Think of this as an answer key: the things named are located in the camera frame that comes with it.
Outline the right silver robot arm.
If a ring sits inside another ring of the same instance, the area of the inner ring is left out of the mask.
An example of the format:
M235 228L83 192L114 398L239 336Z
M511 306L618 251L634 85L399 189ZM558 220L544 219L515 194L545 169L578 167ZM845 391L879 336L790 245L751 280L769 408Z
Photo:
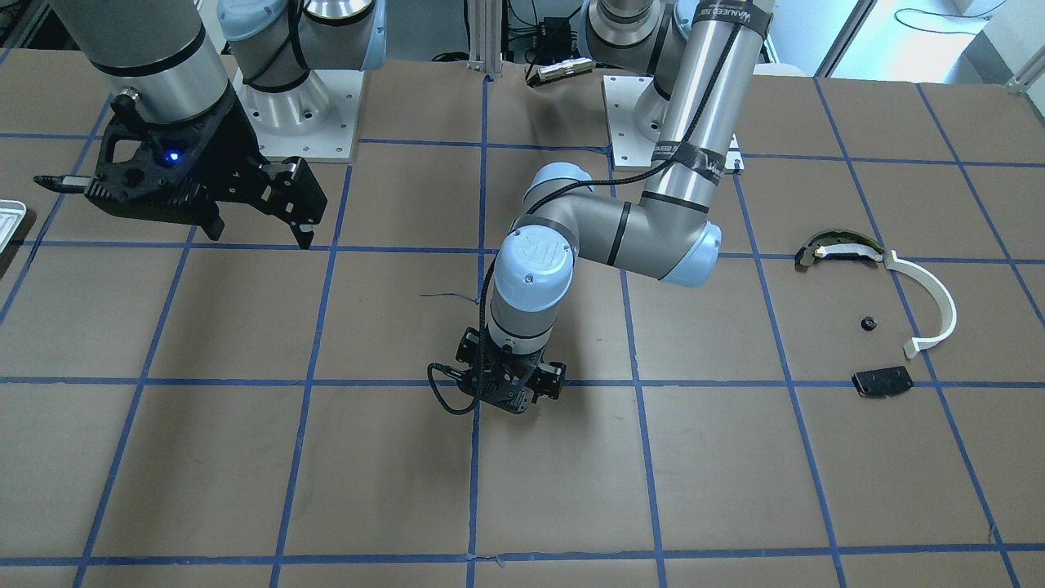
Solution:
M219 239L220 202L291 227L309 249L327 198L307 161L277 163L259 130L285 136L335 116L323 70L378 69L382 1L220 1L220 33L240 89L190 1L56 1L60 21L114 91L100 156L88 177L36 177L83 194L111 216L193 225Z

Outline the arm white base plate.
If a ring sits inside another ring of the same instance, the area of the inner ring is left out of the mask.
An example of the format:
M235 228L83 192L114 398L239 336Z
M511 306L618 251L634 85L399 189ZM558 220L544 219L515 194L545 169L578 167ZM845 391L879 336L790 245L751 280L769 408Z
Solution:
M347 164L356 145L366 76L356 70L314 70L291 91L266 93L243 85L239 70L233 88L269 161L297 156L311 163Z
M603 96L616 172L643 172L660 137L669 102L653 88L653 77L605 75Z

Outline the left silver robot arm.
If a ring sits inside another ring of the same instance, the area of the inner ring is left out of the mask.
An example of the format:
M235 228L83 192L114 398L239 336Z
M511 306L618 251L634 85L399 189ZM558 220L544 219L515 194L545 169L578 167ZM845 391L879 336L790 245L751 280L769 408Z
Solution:
M715 268L722 232L709 219L754 64L772 26L772 1L586 1L583 56L635 74L652 124L651 161L638 198L602 194L571 163L534 177L493 257L478 298L478 326L456 351L463 371L445 376L471 398L519 414L558 398L567 376L545 346L579 261L697 287Z

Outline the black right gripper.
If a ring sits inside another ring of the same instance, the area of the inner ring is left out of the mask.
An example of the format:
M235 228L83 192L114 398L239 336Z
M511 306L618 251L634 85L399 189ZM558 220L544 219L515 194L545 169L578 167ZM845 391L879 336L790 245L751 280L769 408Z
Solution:
M184 224L220 234L217 203L241 203L287 225L299 249L310 249L314 225L321 222L327 206L325 193L304 158L266 163L231 86L215 104L184 119L184 126L193 131Z

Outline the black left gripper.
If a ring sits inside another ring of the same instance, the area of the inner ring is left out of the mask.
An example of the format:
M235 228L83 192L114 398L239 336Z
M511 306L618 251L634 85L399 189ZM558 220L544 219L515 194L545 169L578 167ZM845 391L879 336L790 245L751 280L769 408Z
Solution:
M567 364L545 362L543 349L515 354L485 347L475 355L475 398L504 411L520 414L538 399L558 399Z

